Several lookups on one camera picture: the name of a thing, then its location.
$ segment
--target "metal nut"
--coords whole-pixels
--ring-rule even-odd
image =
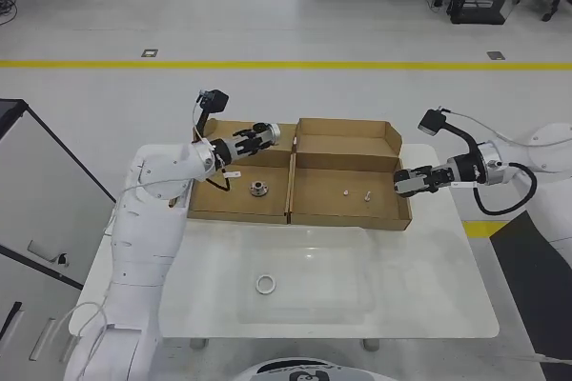
[[[264,181],[253,181],[250,185],[250,194],[254,197],[262,197],[267,194],[269,187]]]

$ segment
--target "black mat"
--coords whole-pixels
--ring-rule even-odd
[[[491,241],[536,353],[572,359],[572,270],[527,212]],[[541,367],[547,381],[572,381],[572,366]]]

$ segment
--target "cardboard tray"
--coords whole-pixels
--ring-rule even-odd
[[[289,202],[292,224],[389,231],[409,226],[409,201],[394,192],[402,140],[389,123],[301,119],[296,142]],[[364,201],[367,191],[369,202]]]
[[[249,129],[253,122],[219,121],[211,119],[206,124],[209,140],[230,137],[238,130]],[[290,198],[291,162],[296,125],[279,124],[280,144],[249,156],[227,167],[228,171],[240,171],[241,177],[230,179],[231,190],[226,192],[207,182],[195,182],[189,204],[189,218],[286,224]],[[222,173],[212,179],[223,184]],[[263,197],[253,197],[250,185],[261,180],[269,190]]]
[[[232,136],[253,122],[218,121],[206,125],[207,137]],[[300,119],[279,124],[280,144],[227,168],[241,172],[225,192],[195,183],[189,217],[225,221],[317,226],[353,226],[404,231],[411,222],[408,199],[394,192],[393,174],[402,140],[387,122]],[[213,180],[224,183],[221,173]],[[253,197],[254,181],[269,186]],[[364,201],[366,192],[371,201]]]

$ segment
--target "label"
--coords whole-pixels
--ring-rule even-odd
[[[476,188],[478,183],[474,181],[454,181],[451,188]]]
[[[222,175],[225,178],[236,178],[236,177],[241,177],[241,172],[239,170],[235,172],[224,172],[222,173]]]

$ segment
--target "table leg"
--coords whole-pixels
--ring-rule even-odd
[[[208,346],[208,339],[191,339],[191,341],[189,342],[189,347],[191,347],[192,350],[203,350],[204,348],[206,348]]]
[[[379,339],[362,339],[360,344],[365,351],[379,351]]]

